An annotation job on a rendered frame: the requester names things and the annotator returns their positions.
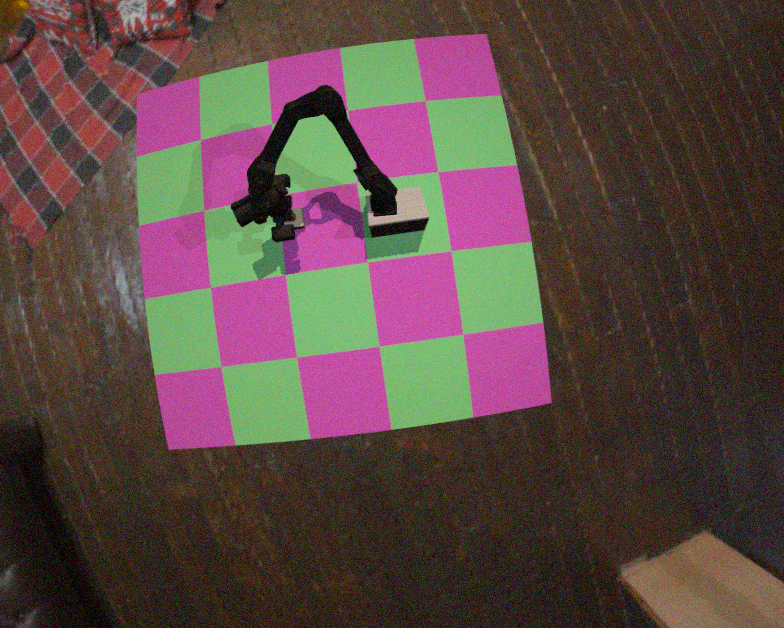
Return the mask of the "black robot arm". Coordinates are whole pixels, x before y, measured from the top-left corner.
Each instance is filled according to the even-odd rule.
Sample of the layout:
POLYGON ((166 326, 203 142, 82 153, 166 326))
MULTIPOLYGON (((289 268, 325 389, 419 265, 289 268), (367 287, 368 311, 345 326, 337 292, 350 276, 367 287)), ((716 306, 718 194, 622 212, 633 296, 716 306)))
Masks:
POLYGON ((383 175, 366 153, 363 144, 348 120, 344 101, 332 86, 321 85, 298 99, 285 104, 283 112, 271 133, 264 149, 247 169, 248 194, 230 204, 238 224, 243 227, 254 221, 261 225, 268 216, 276 217, 267 210, 278 211, 288 193, 285 184, 272 185, 276 162, 284 150, 296 124, 303 118, 324 114, 334 124, 351 156, 357 163, 353 170, 358 181, 370 196, 373 216, 397 214, 396 194, 398 189, 387 175, 383 175), (265 209, 266 208, 266 209, 265 209))

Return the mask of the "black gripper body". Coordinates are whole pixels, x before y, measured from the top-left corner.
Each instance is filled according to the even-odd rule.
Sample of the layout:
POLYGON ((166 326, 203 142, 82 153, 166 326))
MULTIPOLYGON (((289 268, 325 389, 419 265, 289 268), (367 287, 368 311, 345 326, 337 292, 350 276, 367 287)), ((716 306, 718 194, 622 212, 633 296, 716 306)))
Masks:
MULTIPOLYGON (((290 188, 291 181, 289 175, 287 174, 274 175, 272 185, 275 185, 282 181, 286 187, 290 188)), ((284 221, 290 220, 290 213, 291 213, 289 196, 286 195, 284 196, 285 196, 284 204, 282 208, 279 209, 278 211, 270 211, 265 208, 267 213, 272 213, 276 216, 275 217, 276 226, 271 228, 272 240, 274 240, 275 243, 283 242, 285 240, 292 240, 295 238, 295 231, 293 226, 294 224, 284 225, 284 221)))

